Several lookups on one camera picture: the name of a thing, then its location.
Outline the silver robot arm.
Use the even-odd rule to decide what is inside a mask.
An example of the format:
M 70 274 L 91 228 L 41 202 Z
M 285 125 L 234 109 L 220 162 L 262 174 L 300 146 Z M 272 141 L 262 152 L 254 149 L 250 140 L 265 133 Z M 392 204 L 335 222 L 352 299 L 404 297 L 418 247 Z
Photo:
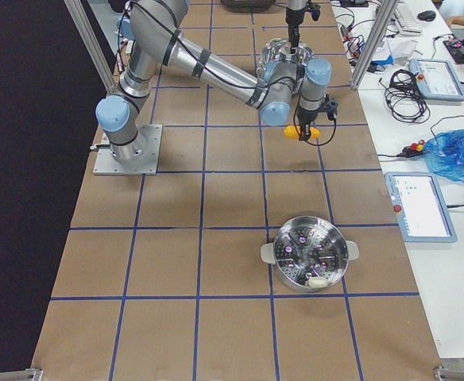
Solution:
M 307 12 L 307 2 L 304 0 L 287 0 L 285 22 L 288 26 L 288 40 L 290 43 L 290 53 L 296 54 L 300 43 L 299 27 L 304 22 Z
M 136 119 L 149 97 L 149 83 L 158 64 L 174 66 L 193 79 L 217 87 L 258 110 L 261 122 L 285 127 L 287 137 L 313 144 L 319 137 L 312 123 L 320 113 L 336 120 L 338 104 L 327 94 L 332 66 L 300 43 L 299 27 L 306 13 L 314 19 L 320 6 L 311 1 L 290 1 L 285 9 L 288 38 L 272 39 L 264 47 L 260 67 L 251 75 L 187 39 L 180 25 L 189 11 L 188 1 L 128 1 L 122 24 L 130 31 L 132 56 L 112 94 L 95 109 L 109 141 L 108 155 L 115 163 L 133 164 L 153 156 L 146 129 Z

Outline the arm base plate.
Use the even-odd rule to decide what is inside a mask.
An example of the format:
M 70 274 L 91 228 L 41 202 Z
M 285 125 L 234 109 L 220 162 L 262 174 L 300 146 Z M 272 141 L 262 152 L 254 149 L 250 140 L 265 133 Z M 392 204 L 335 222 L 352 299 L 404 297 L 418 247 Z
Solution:
M 95 175 L 155 175 L 162 139 L 162 125 L 138 125 L 136 139 L 124 146 L 113 145 L 102 133 L 99 144 L 91 146 L 97 152 Z

